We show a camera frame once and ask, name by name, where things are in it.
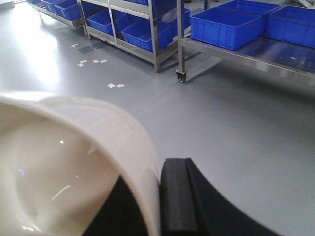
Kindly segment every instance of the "caster wheel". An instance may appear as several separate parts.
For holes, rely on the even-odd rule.
[[[187,72],[179,72],[178,70],[176,70],[176,73],[177,73],[177,79],[179,82],[181,83],[185,83],[186,82],[186,74]]]
[[[186,82],[186,78],[178,78],[178,81],[181,83],[185,83]]]

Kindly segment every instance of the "paper scrap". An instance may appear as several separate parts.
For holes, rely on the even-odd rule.
[[[75,46],[77,46],[77,45],[78,45],[77,43],[72,44],[72,45],[70,46],[70,48],[75,48]]]
[[[114,84],[108,84],[107,86],[110,87],[111,89],[116,87],[116,85],[114,85]]]

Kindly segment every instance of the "stainless steel shelf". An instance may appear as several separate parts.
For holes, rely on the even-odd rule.
[[[137,46],[134,46],[130,43],[127,43],[123,40],[120,40],[120,39],[116,39],[117,42],[115,42],[115,38],[109,34],[106,34],[106,33],[103,33],[99,30],[96,30],[92,27],[89,27],[87,26],[87,33],[100,39],[100,40],[103,40],[107,43],[110,43],[120,49],[123,49],[125,50],[126,52],[129,52],[131,54],[134,54],[136,55],[137,57],[140,57],[144,60],[147,60],[148,62],[150,63],[154,63],[154,60],[153,60],[153,53],[149,52],[149,51],[146,51],[142,48],[139,48]]]
[[[87,26],[86,18],[84,17],[83,18],[84,29],[88,38],[90,38],[90,36],[94,36],[100,40],[110,43],[111,45],[123,49],[126,52],[129,52],[137,57],[140,57],[150,63],[153,63],[156,72],[161,71],[160,65],[177,52],[176,40],[163,50],[158,49],[158,27],[157,19],[153,18],[152,0],[149,0],[148,6],[125,0],[78,0],[81,6],[81,12],[84,15],[84,11],[82,9],[82,1],[87,1],[100,6],[108,7],[110,12],[111,24],[114,32],[114,35],[111,36],[101,31],[98,31],[92,27],[89,27]],[[115,32],[115,23],[113,22],[112,10],[122,11],[134,16],[148,19],[150,21],[153,52],[146,51],[135,45],[127,43],[117,37]]]
[[[83,26],[83,18],[79,18],[79,19],[76,19],[74,21],[70,21],[70,20],[67,20],[67,19],[59,16],[59,15],[56,15],[53,12],[47,11],[41,2],[38,4],[29,3],[29,5],[31,5],[31,7],[34,8],[35,10],[42,12],[45,15],[50,16],[50,17],[54,18],[55,20],[66,24],[67,26],[71,27],[74,30],[81,28]]]
[[[92,35],[92,36],[94,36],[94,37],[96,37],[102,41],[110,43],[111,45],[114,45],[120,49],[123,49],[126,52],[129,52],[129,53],[131,53],[137,57],[140,57],[140,58],[142,58],[142,59],[144,59],[150,63],[154,63],[154,55],[152,52],[149,52],[147,50],[139,48],[133,44],[130,44],[130,43],[125,42],[125,41],[118,39],[118,38],[116,38],[116,42],[115,42],[114,36],[111,36],[109,34],[101,32],[101,31],[94,29],[92,27],[86,26],[86,29],[87,29],[87,33],[89,35]],[[159,53],[157,55],[159,62],[163,63],[165,60],[167,60],[172,55],[174,55],[177,52],[176,50],[177,50],[177,43],[174,42],[174,43],[168,45],[163,50],[159,51]]]
[[[178,26],[180,27],[183,4],[181,0],[177,0],[177,4]],[[177,70],[177,75],[180,82],[185,82],[187,78],[184,56],[185,48],[190,48],[224,60],[255,68],[274,76],[315,87],[314,48],[282,42],[264,36],[245,44],[237,51],[220,48],[189,37],[184,37],[183,35],[179,36],[178,46],[179,70]]]

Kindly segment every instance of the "epoxy floor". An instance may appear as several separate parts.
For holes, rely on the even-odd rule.
[[[144,125],[161,166],[166,158],[190,157],[262,224],[286,236],[315,232],[314,88],[208,55],[187,63],[193,79],[181,84],[176,67],[157,74],[150,63],[88,40],[26,3],[0,12],[0,22],[1,91],[112,102]],[[107,62],[89,63],[95,59]],[[79,67],[81,60],[88,62]]]

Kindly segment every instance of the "blue plastic crate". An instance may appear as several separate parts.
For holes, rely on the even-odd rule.
[[[125,0],[141,5],[149,5],[149,0]],[[176,0],[152,0],[153,17],[159,17],[177,6]]]
[[[40,2],[40,0],[27,0],[27,2],[29,2],[31,4],[37,4]]]
[[[279,9],[281,5],[271,4],[259,1],[248,1],[248,0],[232,0],[219,5],[218,7],[225,7],[234,10],[245,11],[261,16],[260,28],[258,34],[264,34],[268,26],[268,14]]]
[[[158,46],[159,49],[163,49],[168,44],[173,42],[171,26],[167,23],[158,22]],[[137,23],[129,26],[122,31],[122,34],[126,42],[143,48],[147,51],[152,52],[152,37],[151,37],[151,27],[149,20],[141,20]]]
[[[65,0],[55,4],[56,8],[59,8],[61,16],[74,21],[81,17],[80,6],[77,0]]]
[[[99,12],[102,7],[87,1],[81,1],[85,17],[90,17]]]
[[[236,50],[257,39],[261,17],[223,7],[214,7],[190,17],[191,38]]]
[[[315,11],[285,6],[269,15],[266,36],[291,43],[315,47]]]
[[[116,34],[131,25],[128,14],[120,11],[113,11],[113,17],[116,21]],[[102,11],[88,18],[88,22],[91,26],[104,33],[114,35],[112,24],[110,21],[109,9],[105,8]]]
[[[51,11],[57,15],[61,15],[60,9],[55,7],[56,3],[61,2],[62,0],[41,0],[46,7],[47,11]]]
[[[177,29],[177,17],[172,21],[163,21],[165,23],[169,23],[172,29],[172,36],[175,37],[178,35]],[[182,33],[184,30],[190,26],[190,10],[184,8],[184,16],[183,16],[183,25],[182,25]]]

